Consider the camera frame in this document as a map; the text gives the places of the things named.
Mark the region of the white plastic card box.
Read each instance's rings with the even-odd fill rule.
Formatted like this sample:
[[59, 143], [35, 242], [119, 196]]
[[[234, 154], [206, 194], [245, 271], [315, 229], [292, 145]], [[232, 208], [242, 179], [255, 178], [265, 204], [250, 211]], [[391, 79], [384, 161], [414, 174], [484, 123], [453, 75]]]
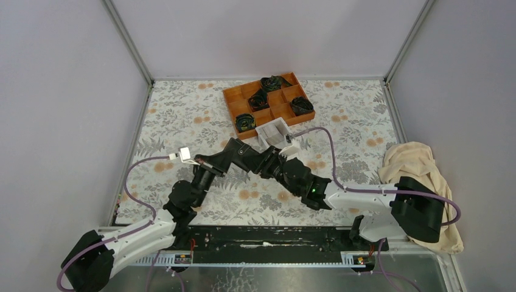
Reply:
[[289, 145], [287, 136], [291, 133], [289, 126], [282, 117], [267, 122], [255, 128], [260, 146], [274, 146], [283, 149]]

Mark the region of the black leather card holder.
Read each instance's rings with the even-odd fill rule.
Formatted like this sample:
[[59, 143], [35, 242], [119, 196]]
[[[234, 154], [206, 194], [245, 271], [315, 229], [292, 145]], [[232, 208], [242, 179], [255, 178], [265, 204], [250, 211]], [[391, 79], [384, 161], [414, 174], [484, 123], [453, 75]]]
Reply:
[[263, 152], [258, 152], [250, 144], [240, 139], [230, 138], [225, 148], [214, 155], [196, 155], [194, 161], [201, 168], [224, 176], [231, 164], [236, 165], [245, 172], [259, 174], [266, 166], [270, 166], [273, 159], [278, 157], [280, 150], [274, 146], [268, 147]]

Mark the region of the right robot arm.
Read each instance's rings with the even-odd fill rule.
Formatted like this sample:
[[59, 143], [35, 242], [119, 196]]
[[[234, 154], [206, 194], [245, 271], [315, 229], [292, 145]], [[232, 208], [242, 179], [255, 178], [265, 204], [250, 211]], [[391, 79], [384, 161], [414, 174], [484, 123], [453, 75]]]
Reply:
[[407, 235], [436, 243], [440, 239], [444, 202], [415, 179], [403, 176], [396, 184], [339, 186], [314, 175], [298, 158], [287, 159], [270, 147], [259, 155], [253, 173], [274, 179], [313, 210], [354, 208], [373, 214], [355, 220], [351, 247], [365, 250], [383, 238]]

